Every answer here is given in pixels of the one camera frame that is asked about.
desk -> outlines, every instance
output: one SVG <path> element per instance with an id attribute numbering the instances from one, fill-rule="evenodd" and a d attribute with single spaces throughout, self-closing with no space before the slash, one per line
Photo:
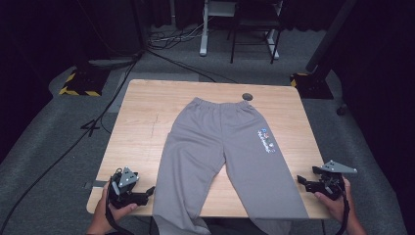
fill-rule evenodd
<path id="1" fill-rule="evenodd" d="M 205 7 L 204 7 L 204 29 L 202 32 L 202 40 L 201 40 L 201 50 L 199 55 L 206 56 L 208 54 L 208 17 L 233 17 L 235 13 L 235 4 L 236 2 L 216 2 L 216 1 L 209 1 L 205 0 Z M 278 13 L 281 10 L 282 1 L 279 2 L 278 6 Z M 274 51 L 274 30 L 269 33 L 266 38 L 266 43 L 268 44 L 269 51 Z M 275 52 L 274 59 L 278 60 L 280 58 L 278 51 Z"/>
<path id="2" fill-rule="evenodd" d="M 311 167 L 323 162 L 296 88 L 159 80 L 129 83 L 97 180 L 109 180 L 117 168 L 129 166 L 140 175 L 133 191 L 145 192 L 156 185 L 167 133 L 188 103 L 195 97 L 214 103 L 240 102 L 247 92 L 254 96 L 250 103 L 272 129 L 294 180 L 297 182 L 298 174 L 317 180 Z M 330 217 L 313 194 L 296 185 L 308 218 Z M 102 188 L 93 188 L 87 205 L 89 212 L 94 212 L 101 193 Z M 152 215 L 153 199 L 133 214 Z M 225 167 L 213 179 L 201 216 L 247 217 Z"/>

hand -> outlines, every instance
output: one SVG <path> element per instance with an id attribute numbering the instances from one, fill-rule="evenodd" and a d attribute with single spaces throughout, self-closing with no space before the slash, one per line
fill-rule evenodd
<path id="1" fill-rule="evenodd" d="M 351 197 L 351 188 L 350 182 L 343 178 L 345 181 L 345 188 L 346 188 L 346 197 L 348 200 L 348 205 L 350 206 L 350 212 L 348 213 L 348 220 L 347 220 L 347 228 L 346 232 L 349 235 L 354 234 L 366 234 L 364 228 L 360 224 L 359 220 L 357 219 L 357 215 L 354 209 L 354 202 L 353 198 Z M 340 196 L 336 201 L 331 200 L 326 195 L 316 192 L 314 193 L 315 197 L 317 197 L 318 201 L 322 203 L 324 206 L 327 207 L 329 213 L 335 218 L 339 223 L 343 222 L 343 212 L 345 210 L 345 203 L 343 201 L 343 196 Z"/>
<path id="2" fill-rule="evenodd" d="M 89 228 L 87 230 L 87 234 L 105 234 L 106 232 L 110 231 L 112 227 L 107 221 L 107 218 L 105 217 L 105 211 L 106 211 L 106 201 L 107 201 L 107 191 L 109 182 L 104 186 L 103 194 L 101 196 L 100 201 L 97 204 L 97 207 L 94 211 L 94 217 L 92 218 L 91 225 L 89 225 Z M 110 210 L 113 214 L 114 220 L 117 221 L 121 219 L 122 217 L 128 215 L 129 213 L 133 212 L 135 209 L 137 209 L 137 204 L 130 204 L 124 208 L 116 209 L 113 205 L 110 204 Z"/>

gray sweatpants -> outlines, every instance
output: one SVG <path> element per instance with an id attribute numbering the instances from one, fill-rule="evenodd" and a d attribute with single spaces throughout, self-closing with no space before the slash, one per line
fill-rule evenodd
<path id="1" fill-rule="evenodd" d="M 267 234 L 275 218 L 305 218 L 299 191 L 264 117 L 248 102 L 195 98 L 179 114 L 161 156 L 153 217 L 161 235 L 210 234 L 199 218 L 215 175 L 227 173 L 248 216 Z"/>

chair leg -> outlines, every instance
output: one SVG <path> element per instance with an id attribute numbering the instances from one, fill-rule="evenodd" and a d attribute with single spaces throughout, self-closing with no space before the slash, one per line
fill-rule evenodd
<path id="1" fill-rule="evenodd" d="M 236 29 L 233 29 L 231 64 L 233 64 L 233 57 L 235 53 L 235 43 L 236 43 Z"/>
<path id="2" fill-rule="evenodd" d="M 277 52 L 277 46 L 280 40 L 280 35 L 281 35 L 281 30 L 278 30 L 277 39 L 275 39 L 275 43 L 274 43 L 274 51 L 272 52 L 271 65 L 274 64 L 275 53 Z"/>

metal bracket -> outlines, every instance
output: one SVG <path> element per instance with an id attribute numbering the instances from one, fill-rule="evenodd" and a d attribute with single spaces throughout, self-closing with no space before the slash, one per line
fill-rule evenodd
<path id="1" fill-rule="evenodd" d="M 134 172 L 131 171 L 131 169 L 126 166 L 124 168 L 124 171 L 122 172 L 121 179 L 119 180 L 118 187 L 122 188 L 129 184 L 135 183 L 138 181 L 140 177 L 134 174 Z"/>
<path id="2" fill-rule="evenodd" d="M 339 164 L 330 160 L 328 163 L 321 165 L 320 169 L 334 173 L 357 173 L 356 168 L 350 168 L 344 164 Z"/>

